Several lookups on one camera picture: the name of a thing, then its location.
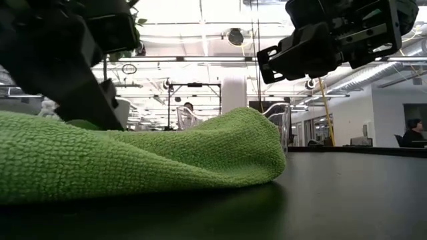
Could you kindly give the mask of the white plant pot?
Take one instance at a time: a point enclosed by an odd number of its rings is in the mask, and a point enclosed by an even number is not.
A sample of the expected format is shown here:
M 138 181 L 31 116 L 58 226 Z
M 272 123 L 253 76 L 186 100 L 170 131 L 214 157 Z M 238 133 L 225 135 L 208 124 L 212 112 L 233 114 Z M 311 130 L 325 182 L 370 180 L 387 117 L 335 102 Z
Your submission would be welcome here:
M 114 113 L 121 125 L 121 130 L 125 130 L 131 109 L 131 103 L 127 99 L 121 97 L 116 97 L 115 101 L 117 102 L 117 106 L 114 109 Z

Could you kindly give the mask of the green microfiber towel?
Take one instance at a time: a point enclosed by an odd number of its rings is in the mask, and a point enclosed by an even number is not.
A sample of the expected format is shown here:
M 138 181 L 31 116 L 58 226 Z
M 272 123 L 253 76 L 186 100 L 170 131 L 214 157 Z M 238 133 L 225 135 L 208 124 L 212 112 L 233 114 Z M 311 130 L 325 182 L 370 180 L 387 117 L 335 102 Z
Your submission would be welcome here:
M 285 167 L 278 128 L 248 107 L 184 131 L 100 131 L 0 111 L 0 205 L 246 187 Z

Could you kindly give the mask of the black metal frame rig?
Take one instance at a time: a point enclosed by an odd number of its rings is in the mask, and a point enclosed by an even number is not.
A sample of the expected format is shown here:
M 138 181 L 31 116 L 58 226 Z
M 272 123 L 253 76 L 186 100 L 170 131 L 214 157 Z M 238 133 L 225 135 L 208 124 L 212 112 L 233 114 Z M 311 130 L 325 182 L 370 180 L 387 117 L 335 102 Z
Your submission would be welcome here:
M 171 97 L 172 97 L 172 92 L 171 92 L 171 88 L 178 86 L 178 88 L 176 89 L 176 91 L 174 91 L 173 93 L 177 93 L 179 91 L 179 89 L 183 86 L 186 87 L 209 87 L 211 89 L 212 92 L 216 93 L 211 87 L 212 86 L 216 86 L 219 88 L 219 93 L 217 94 L 217 97 L 219 98 L 219 113 L 222 113 L 222 84 L 221 83 L 197 83 L 197 82 L 193 82 L 193 83 L 170 83 L 167 86 L 167 126 L 165 127 L 166 131 L 171 130 Z

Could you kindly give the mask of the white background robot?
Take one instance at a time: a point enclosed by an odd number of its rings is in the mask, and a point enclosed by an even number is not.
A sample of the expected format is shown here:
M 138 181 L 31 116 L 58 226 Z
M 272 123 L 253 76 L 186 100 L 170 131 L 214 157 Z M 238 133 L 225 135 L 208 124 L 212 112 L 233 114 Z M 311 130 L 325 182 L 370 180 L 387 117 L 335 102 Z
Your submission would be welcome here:
M 48 98 L 44 98 L 44 100 L 41 102 L 41 110 L 38 113 L 38 116 L 60 120 L 60 117 L 55 112 L 58 106 L 59 105 L 56 102 Z

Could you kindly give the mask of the green leafy plant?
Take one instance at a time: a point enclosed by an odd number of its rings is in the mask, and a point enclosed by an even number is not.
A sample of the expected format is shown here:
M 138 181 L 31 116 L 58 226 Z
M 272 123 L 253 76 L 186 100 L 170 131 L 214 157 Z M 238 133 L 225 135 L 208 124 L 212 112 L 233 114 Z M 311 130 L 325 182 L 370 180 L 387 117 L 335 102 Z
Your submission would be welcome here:
M 137 40 L 140 42 L 142 40 L 141 40 L 138 27 L 143 27 L 143 25 L 147 22 L 147 19 L 138 18 L 137 15 L 134 14 L 133 20 L 135 21 L 134 23 L 135 34 L 136 34 Z M 121 58 L 130 58 L 130 57 L 136 56 L 135 49 L 107 54 L 106 59 L 109 60 L 110 62 L 118 62 Z

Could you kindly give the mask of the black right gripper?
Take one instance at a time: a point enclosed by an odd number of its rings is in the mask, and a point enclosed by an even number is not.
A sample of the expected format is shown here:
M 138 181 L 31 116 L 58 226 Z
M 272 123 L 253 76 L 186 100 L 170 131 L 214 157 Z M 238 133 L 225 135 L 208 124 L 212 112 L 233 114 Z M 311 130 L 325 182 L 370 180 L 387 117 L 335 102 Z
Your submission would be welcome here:
M 257 52 L 266 84 L 358 68 L 402 46 L 395 0 L 289 0 L 286 12 L 294 32 Z

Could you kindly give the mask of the grey door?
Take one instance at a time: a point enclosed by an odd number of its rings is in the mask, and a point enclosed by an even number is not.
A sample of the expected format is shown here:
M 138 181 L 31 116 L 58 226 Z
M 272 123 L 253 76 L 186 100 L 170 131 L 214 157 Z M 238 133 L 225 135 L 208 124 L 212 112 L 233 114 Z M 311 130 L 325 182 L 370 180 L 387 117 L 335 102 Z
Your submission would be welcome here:
M 423 125 L 423 131 L 427 130 L 427 103 L 405 103 L 404 120 L 405 130 L 409 130 L 408 122 L 411 119 L 419 119 Z

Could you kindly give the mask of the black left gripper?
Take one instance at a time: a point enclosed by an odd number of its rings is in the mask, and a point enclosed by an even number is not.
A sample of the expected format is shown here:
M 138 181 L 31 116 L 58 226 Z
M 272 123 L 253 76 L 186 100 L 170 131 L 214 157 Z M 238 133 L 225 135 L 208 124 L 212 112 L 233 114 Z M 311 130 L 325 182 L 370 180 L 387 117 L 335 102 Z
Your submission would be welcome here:
M 101 50 L 138 46 L 131 14 L 138 1 L 0 0 L 0 66 L 24 92 L 60 100 L 55 112 L 62 120 L 123 131 L 115 85 L 98 83 L 91 67 Z

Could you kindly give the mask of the clear plastic bin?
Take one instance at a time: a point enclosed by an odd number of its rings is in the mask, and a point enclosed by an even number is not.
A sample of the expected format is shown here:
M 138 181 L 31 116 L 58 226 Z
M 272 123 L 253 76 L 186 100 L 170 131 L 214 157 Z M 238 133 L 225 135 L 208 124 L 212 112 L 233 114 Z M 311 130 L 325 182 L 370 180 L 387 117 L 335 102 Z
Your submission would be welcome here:
M 291 124 L 291 105 L 286 102 L 260 102 L 261 107 L 259 110 L 262 115 L 271 121 L 280 132 L 280 143 L 282 149 L 286 154 L 288 152 L 288 145 L 292 141 L 292 134 L 290 133 Z M 200 123 L 212 118 L 212 116 L 196 115 L 189 105 L 184 105 L 176 109 L 177 113 L 177 128 L 179 130 L 186 130 L 195 127 Z

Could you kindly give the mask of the white building column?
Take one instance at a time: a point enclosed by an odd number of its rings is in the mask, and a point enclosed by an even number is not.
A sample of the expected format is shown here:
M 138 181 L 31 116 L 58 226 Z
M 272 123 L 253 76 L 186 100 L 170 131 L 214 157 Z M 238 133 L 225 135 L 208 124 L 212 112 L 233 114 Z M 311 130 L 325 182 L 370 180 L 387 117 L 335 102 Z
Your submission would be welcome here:
M 247 81 L 245 76 L 225 76 L 222 81 L 222 113 L 245 107 L 247 101 Z

